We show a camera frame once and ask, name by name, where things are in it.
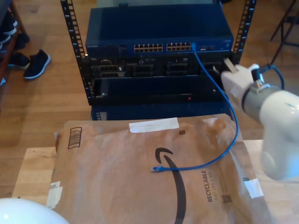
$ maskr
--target black sneaker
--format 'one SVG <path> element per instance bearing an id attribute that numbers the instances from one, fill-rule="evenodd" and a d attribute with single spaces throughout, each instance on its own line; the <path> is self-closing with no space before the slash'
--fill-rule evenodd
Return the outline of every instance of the black sneaker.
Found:
<path id="1" fill-rule="evenodd" d="M 12 53 L 8 66 L 18 67 L 20 69 L 27 69 L 30 64 L 30 60 L 20 52 Z"/>
<path id="2" fill-rule="evenodd" d="M 25 48 L 25 44 L 30 41 L 30 38 L 27 34 L 18 34 L 18 38 L 15 42 L 14 49 L 19 50 Z"/>
<path id="3" fill-rule="evenodd" d="M 17 25 L 18 22 L 14 19 L 13 15 L 7 11 L 0 27 L 0 33 L 12 35 L 17 32 L 17 29 L 15 28 Z"/>
<path id="4" fill-rule="evenodd" d="M 33 79 L 39 77 L 44 71 L 46 66 L 50 63 L 51 57 L 43 50 L 39 50 L 36 55 L 30 56 L 30 64 L 23 77 L 25 79 Z"/>
<path id="5" fill-rule="evenodd" d="M 6 43 L 10 40 L 10 35 L 0 33 L 0 43 Z"/>

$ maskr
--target network switch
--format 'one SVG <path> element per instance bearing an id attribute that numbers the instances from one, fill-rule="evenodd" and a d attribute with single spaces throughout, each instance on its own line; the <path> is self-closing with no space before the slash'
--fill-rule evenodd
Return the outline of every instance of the network switch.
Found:
<path id="1" fill-rule="evenodd" d="M 91 9 L 90 57 L 231 51 L 233 35 L 220 5 L 159 5 Z"/>

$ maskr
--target blue ethernet cable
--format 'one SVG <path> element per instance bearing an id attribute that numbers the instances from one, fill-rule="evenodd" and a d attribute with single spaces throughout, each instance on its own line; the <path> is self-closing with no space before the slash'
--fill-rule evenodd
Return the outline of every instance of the blue ethernet cable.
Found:
<path id="1" fill-rule="evenodd" d="M 220 160 L 221 158 L 223 158 L 228 152 L 229 150 L 232 148 L 232 146 L 234 145 L 235 141 L 237 140 L 238 137 L 238 133 L 239 133 L 239 124 L 238 124 L 238 119 L 237 116 L 235 114 L 235 110 L 233 108 L 233 106 L 231 105 L 230 101 L 228 100 L 228 98 L 225 96 L 225 94 L 223 93 L 222 89 L 218 86 L 218 84 L 213 80 L 213 78 L 210 76 L 210 74 L 207 72 L 207 70 L 205 69 L 205 67 L 203 66 L 203 64 L 201 63 L 200 59 L 198 58 L 197 52 L 196 52 L 196 45 L 193 42 L 191 44 L 191 49 L 193 50 L 195 57 L 199 63 L 199 65 L 201 66 L 202 70 L 204 71 L 204 73 L 208 76 L 208 78 L 211 80 L 211 82 L 215 85 L 216 89 L 219 91 L 219 93 L 223 96 L 223 98 L 227 101 L 229 108 L 231 109 L 234 119 L 235 119 L 235 124 L 236 124 L 236 133 L 235 133 L 235 137 L 233 139 L 233 141 L 230 143 L 230 145 L 228 146 L 228 148 L 217 158 L 205 163 L 205 164 L 201 164 L 198 166 L 194 166 L 194 167 L 182 167 L 182 168 L 168 168 L 168 167 L 153 167 L 152 171 L 154 172 L 164 172 L 164 171 L 185 171 L 185 170 L 193 170 L 193 169 L 200 169 L 203 167 L 206 167 L 212 163 L 215 163 L 216 161 Z"/>

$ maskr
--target qr code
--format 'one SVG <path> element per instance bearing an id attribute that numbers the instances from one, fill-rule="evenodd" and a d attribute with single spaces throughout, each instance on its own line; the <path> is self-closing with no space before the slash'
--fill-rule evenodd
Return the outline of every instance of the qr code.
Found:
<path id="1" fill-rule="evenodd" d="M 232 202 L 232 198 L 230 195 L 222 195 L 223 203 Z"/>

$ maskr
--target white tape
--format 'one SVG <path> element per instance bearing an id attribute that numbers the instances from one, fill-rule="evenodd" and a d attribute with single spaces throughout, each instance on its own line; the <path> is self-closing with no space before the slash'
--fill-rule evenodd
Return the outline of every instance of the white tape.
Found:
<path id="1" fill-rule="evenodd" d="M 130 132 L 143 133 L 179 128 L 177 118 L 150 120 L 129 124 Z"/>
<path id="2" fill-rule="evenodd" d="M 260 183 L 258 182 L 258 179 L 244 181 L 244 183 L 245 183 L 245 186 L 247 187 L 247 190 L 248 190 L 251 198 L 263 196 L 263 192 L 262 192 Z"/>
<path id="3" fill-rule="evenodd" d="M 60 181 L 52 183 L 48 194 L 46 206 L 53 209 L 58 204 L 62 193 L 62 187 L 60 187 Z"/>

